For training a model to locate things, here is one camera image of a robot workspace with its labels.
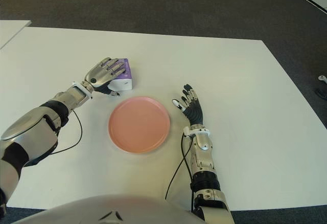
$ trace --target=robotic hand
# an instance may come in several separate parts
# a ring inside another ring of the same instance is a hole
[[[203,113],[195,91],[188,84],[184,86],[182,100],[173,99],[190,122],[184,128],[184,136],[193,138],[191,145],[191,190],[194,196],[193,213],[206,223],[234,223],[224,193],[220,190],[212,158],[213,144],[210,132],[203,126]]]
[[[37,164],[58,145],[58,134],[69,114],[81,106],[92,92],[119,95],[108,84],[125,71],[118,59],[105,58],[94,66],[81,83],[37,107],[11,125],[0,139],[0,214],[15,190],[22,167]]]

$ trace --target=tabletop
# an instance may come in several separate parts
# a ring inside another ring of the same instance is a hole
[[[29,20],[0,20],[0,49],[30,23]]]
[[[231,210],[327,203],[327,130],[260,40],[27,27],[0,53],[0,131],[105,57],[128,58],[133,78],[120,97],[94,93],[76,109],[80,144],[24,168],[8,206],[47,209],[102,194],[163,199],[188,125],[171,100],[186,83],[201,102]],[[154,98],[170,116],[166,141],[146,154],[121,151],[108,135],[110,113],[134,96]],[[58,150],[79,138],[69,119]],[[189,209],[189,183],[182,166],[168,201]]]

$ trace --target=small box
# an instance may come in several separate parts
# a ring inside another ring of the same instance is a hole
[[[131,69],[129,67],[128,59],[119,59],[116,63],[124,63],[124,65],[120,68],[125,68],[125,73],[121,73],[115,79],[113,79],[108,88],[113,91],[124,91],[132,89],[132,74]]]

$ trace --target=wire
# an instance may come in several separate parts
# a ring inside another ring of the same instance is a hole
[[[182,135],[182,140],[181,140],[181,143],[180,143],[180,149],[181,149],[181,151],[182,151],[183,160],[184,160],[185,165],[186,165],[186,167],[187,167],[187,169],[188,169],[189,176],[190,176],[191,183],[192,183],[192,182],[193,182],[192,173],[191,173],[191,171],[190,171],[189,164],[188,164],[188,162],[186,161],[186,158],[185,158],[186,155],[184,155],[184,149],[183,149],[183,136],[184,136],[184,133],[183,133],[183,135]],[[193,137],[191,137],[190,148],[191,148],[192,144],[193,144]],[[193,201],[194,201],[194,200],[193,200],[193,197],[194,197],[194,192],[193,192],[193,190],[192,190],[192,195],[191,195],[191,212],[192,212],[192,213],[193,213]]]
[[[192,174],[191,174],[191,171],[190,171],[189,165],[188,165],[188,163],[187,163],[185,157],[187,156],[187,154],[188,154],[189,151],[191,150],[191,146],[192,146],[193,138],[191,138],[190,146],[189,146],[189,149],[187,150],[186,154],[184,154],[184,150],[183,150],[183,138],[184,138],[184,133],[182,134],[182,138],[181,138],[181,140],[180,140],[183,159],[180,161],[180,163],[179,163],[177,169],[175,170],[175,173],[174,173],[172,179],[171,179],[170,182],[169,182],[169,185],[168,185],[168,188],[167,188],[167,191],[166,191],[166,195],[165,195],[165,200],[167,199],[167,195],[168,195],[168,192],[169,192],[170,186],[171,186],[171,184],[172,184],[172,182],[173,182],[173,180],[174,180],[174,178],[175,178],[175,176],[176,176],[177,171],[179,170],[181,164],[183,163],[183,161],[185,161],[185,163],[186,163],[186,167],[187,167],[187,169],[188,169],[188,172],[189,172],[189,175],[190,175],[190,178],[191,178],[191,182],[192,182]],[[194,196],[194,193],[193,193],[193,191],[192,191],[192,199],[191,199],[191,201],[192,201],[192,202],[191,202],[191,204],[192,204],[192,206],[191,206],[191,211],[192,211],[192,212],[193,212],[193,196]]]
[[[76,118],[77,118],[77,120],[78,120],[78,122],[79,122],[79,124],[80,124],[80,127],[81,127],[81,136],[80,136],[78,142],[77,142],[75,145],[73,145],[73,146],[70,146],[70,147],[68,147],[68,148],[66,148],[66,149],[63,149],[63,150],[60,150],[60,151],[53,152],[53,153],[51,153],[50,155],[53,155],[53,154],[57,154],[57,153],[60,153],[60,152],[66,151],[66,150],[68,150],[68,149],[73,148],[73,147],[76,146],[78,143],[80,143],[80,141],[81,141],[81,139],[82,139],[82,136],[83,136],[83,127],[82,127],[82,124],[81,124],[81,121],[80,121],[79,117],[77,116],[77,114],[76,114],[76,112],[75,112],[74,110],[73,110],[73,113],[75,114],[75,116],[76,116]]]

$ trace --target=gray carpet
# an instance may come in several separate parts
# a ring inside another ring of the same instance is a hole
[[[35,27],[260,39],[327,127],[327,101],[314,93],[327,91],[317,80],[327,75],[327,15],[304,0],[1,0],[0,18],[30,19]],[[326,223],[326,212],[233,215],[236,223]]]
[[[8,208],[0,224],[12,223],[43,210]],[[235,224],[323,224],[327,223],[327,206],[278,210],[232,211]]]

